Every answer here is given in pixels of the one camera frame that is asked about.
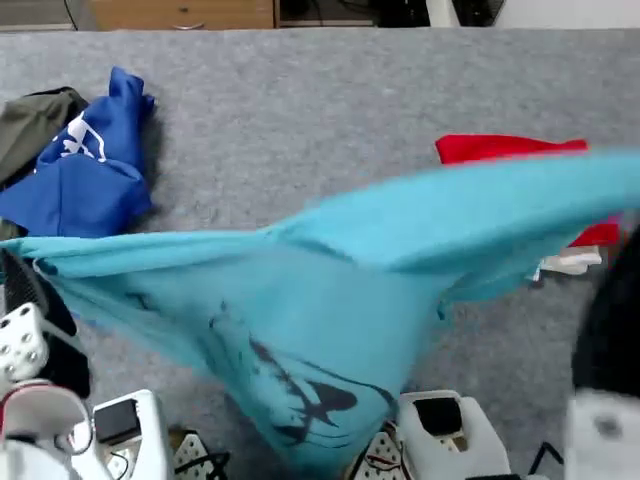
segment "wooden cabinet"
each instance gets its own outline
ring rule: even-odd
[[[91,0],[100,30],[274,28],[274,0]]]

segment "black object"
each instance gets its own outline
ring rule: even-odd
[[[551,445],[549,442],[542,442],[542,445],[540,445],[540,450],[538,450],[538,453],[536,454],[536,458],[533,460],[533,463],[531,464],[531,468],[529,469],[528,475],[536,474],[536,472],[538,471],[538,468],[540,467],[540,463],[542,462],[542,458],[544,457],[544,454],[547,452],[551,454],[551,456],[554,458],[556,462],[558,462],[560,465],[564,465],[564,458],[562,458],[562,455],[560,455],[558,450],[556,450],[555,447]]]
[[[280,0],[280,8],[289,15],[300,16],[309,11],[309,0]]]
[[[610,268],[580,328],[573,385],[640,398],[640,228]]]
[[[53,286],[33,270],[31,261],[6,249],[0,250],[0,261],[5,277],[7,311],[28,302],[34,303],[49,322],[70,337],[75,337],[78,329],[71,313]],[[89,359],[52,334],[44,332],[43,336],[49,347],[49,360],[38,377],[68,388],[80,398],[87,398],[91,391]]]
[[[227,474],[224,471],[224,467],[229,463],[231,454],[229,452],[222,453],[210,453],[200,458],[196,458],[190,462],[180,465],[176,468],[175,474],[186,472],[192,467],[202,465],[204,462],[211,462],[213,464],[213,471],[207,475],[207,480],[227,480]]]
[[[428,27],[427,3],[422,0],[373,0],[372,7],[380,12],[378,26],[382,28]]]
[[[140,435],[135,400],[123,400],[93,413],[98,443],[113,446]]]
[[[434,437],[451,435],[462,430],[462,414],[455,398],[416,400],[422,427]]]
[[[495,20],[487,0],[453,0],[462,27],[490,27]]]

